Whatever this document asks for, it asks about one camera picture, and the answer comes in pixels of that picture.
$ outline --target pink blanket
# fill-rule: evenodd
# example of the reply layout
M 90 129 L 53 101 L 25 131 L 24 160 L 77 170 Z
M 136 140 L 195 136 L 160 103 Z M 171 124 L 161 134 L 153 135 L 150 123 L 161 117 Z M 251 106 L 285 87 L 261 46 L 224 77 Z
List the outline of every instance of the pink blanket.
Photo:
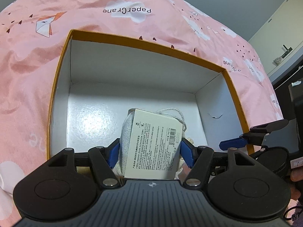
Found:
M 0 226 L 19 218 L 12 191 L 46 160 L 48 106 L 71 29 L 174 47 L 225 67 L 249 126 L 282 113 L 252 46 L 184 0 L 17 0 L 0 13 Z

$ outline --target open box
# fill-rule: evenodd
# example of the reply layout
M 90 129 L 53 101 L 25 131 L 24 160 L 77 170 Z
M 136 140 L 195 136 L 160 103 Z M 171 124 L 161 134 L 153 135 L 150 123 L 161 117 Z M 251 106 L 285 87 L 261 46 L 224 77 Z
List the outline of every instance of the open box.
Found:
M 107 147 L 120 137 L 131 108 L 167 107 L 182 111 L 185 137 L 195 146 L 221 151 L 221 141 L 249 131 L 224 68 L 156 43 L 72 30 L 54 79 L 48 158 L 66 147 Z M 252 153 L 253 146 L 247 150 Z

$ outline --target white cabinet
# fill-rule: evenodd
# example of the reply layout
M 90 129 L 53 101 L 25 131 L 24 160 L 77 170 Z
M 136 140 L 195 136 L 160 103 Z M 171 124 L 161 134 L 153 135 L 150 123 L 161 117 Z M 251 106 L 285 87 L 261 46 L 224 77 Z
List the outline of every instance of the white cabinet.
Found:
M 271 76 L 297 50 L 303 42 L 303 0 L 285 0 L 271 18 L 249 40 Z M 276 66 L 272 62 L 282 56 L 287 48 L 292 51 Z

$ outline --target ridged surface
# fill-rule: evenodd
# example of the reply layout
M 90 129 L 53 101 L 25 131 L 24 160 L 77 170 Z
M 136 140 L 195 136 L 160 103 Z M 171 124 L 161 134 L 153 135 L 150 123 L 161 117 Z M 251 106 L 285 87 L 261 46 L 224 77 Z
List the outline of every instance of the ridged surface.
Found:
M 229 219 L 215 211 L 202 192 L 184 189 L 178 181 L 128 180 L 122 188 L 104 191 L 92 208 L 73 219 L 46 223 L 25 218 L 15 226 L 287 227 L 289 225 L 281 219 L 265 223 L 243 223 Z

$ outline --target paper tag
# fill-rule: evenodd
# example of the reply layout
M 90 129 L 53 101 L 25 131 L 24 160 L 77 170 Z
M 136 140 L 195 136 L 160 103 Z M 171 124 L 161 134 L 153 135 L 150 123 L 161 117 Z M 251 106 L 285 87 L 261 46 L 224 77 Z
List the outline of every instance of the paper tag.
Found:
M 182 124 L 176 119 L 136 109 L 125 177 L 174 179 L 181 134 Z
M 290 161 L 290 168 L 291 169 L 301 167 L 301 166 L 303 166 L 303 157 L 293 159 L 293 160 Z

